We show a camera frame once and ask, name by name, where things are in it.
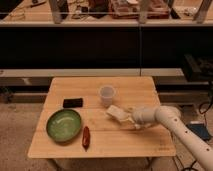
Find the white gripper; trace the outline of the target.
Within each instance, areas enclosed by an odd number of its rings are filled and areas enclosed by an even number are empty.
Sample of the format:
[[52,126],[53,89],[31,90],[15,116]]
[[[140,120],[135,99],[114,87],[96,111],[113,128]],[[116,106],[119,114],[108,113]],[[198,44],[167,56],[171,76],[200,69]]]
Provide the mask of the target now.
[[127,119],[127,123],[131,124],[134,129],[140,130],[150,127],[150,124],[155,122],[155,108],[138,107],[138,108],[124,108],[126,113],[132,114],[132,119]]

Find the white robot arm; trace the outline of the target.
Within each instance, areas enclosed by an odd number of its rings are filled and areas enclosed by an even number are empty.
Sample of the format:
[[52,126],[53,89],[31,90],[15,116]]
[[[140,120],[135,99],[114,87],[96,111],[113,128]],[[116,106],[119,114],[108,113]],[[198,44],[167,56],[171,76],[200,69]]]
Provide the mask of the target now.
[[127,116],[138,125],[159,123],[174,133],[198,163],[213,171],[213,148],[188,129],[180,119],[180,111],[173,106],[136,107],[126,110]]

